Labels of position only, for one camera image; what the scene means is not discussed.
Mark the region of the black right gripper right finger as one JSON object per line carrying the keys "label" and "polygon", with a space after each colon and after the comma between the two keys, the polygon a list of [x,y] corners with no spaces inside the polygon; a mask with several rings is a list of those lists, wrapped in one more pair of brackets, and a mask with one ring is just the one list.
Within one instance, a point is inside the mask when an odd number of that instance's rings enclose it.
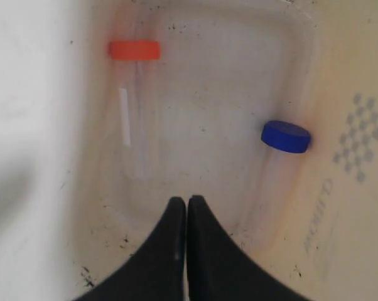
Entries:
{"label": "black right gripper right finger", "polygon": [[186,269],[190,300],[306,300],[252,261],[201,195],[188,202]]}

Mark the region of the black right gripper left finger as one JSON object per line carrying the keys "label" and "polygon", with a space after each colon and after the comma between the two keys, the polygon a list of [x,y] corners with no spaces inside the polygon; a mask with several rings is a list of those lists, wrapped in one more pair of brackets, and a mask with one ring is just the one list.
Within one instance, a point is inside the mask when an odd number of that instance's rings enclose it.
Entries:
{"label": "black right gripper left finger", "polygon": [[78,300],[183,300],[186,206],[172,197],[144,243]]}

